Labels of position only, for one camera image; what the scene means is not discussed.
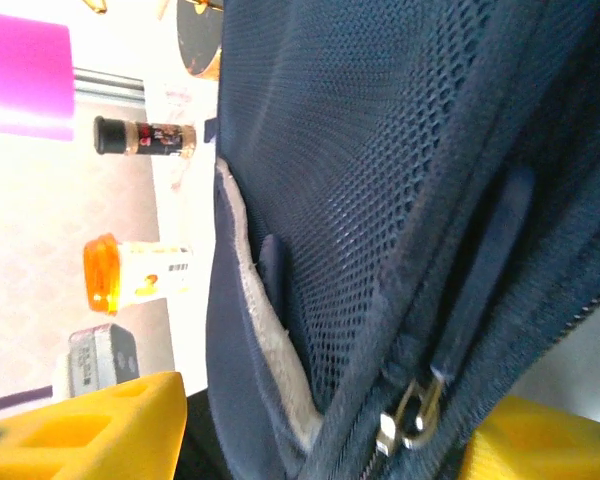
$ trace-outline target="metal zipper slider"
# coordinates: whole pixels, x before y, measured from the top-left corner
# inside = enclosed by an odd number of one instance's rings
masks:
[[[469,274],[436,347],[430,364],[432,380],[429,386],[425,389],[413,380],[402,396],[396,414],[383,413],[381,416],[376,445],[383,453],[387,452],[385,455],[395,451],[398,437],[406,448],[418,449],[433,436],[440,414],[440,398],[445,386],[458,375],[480,327],[480,320],[524,226],[534,183],[533,171],[526,167],[515,168],[507,175]],[[412,398],[420,402],[420,408],[413,424],[404,429],[404,410]]]

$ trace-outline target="orange pill bottle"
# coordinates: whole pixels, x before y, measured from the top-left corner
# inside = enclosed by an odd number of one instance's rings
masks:
[[[121,308],[182,293],[192,284],[189,247],[118,242],[107,233],[84,247],[89,307],[115,315]]]

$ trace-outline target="blue mesh fabric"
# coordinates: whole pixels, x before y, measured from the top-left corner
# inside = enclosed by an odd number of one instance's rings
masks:
[[[252,248],[268,233],[289,247],[282,320],[322,411],[492,3],[227,2],[219,154],[241,187]]]

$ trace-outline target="spice jar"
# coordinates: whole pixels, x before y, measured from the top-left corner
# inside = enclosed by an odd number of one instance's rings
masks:
[[[196,148],[196,130],[188,125],[129,122],[96,117],[96,152],[124,155],[176,155],[190,158]]]
[[[96,312],[115,315],[192,284],[192,253],[186,246],[118,242],[107,233],[87,242],[83,258],[89,307]]]

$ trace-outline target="magenta cup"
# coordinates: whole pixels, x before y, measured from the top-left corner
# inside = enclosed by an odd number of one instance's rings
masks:
[[[0,132],[73,139],[69,29],[0,15]]]

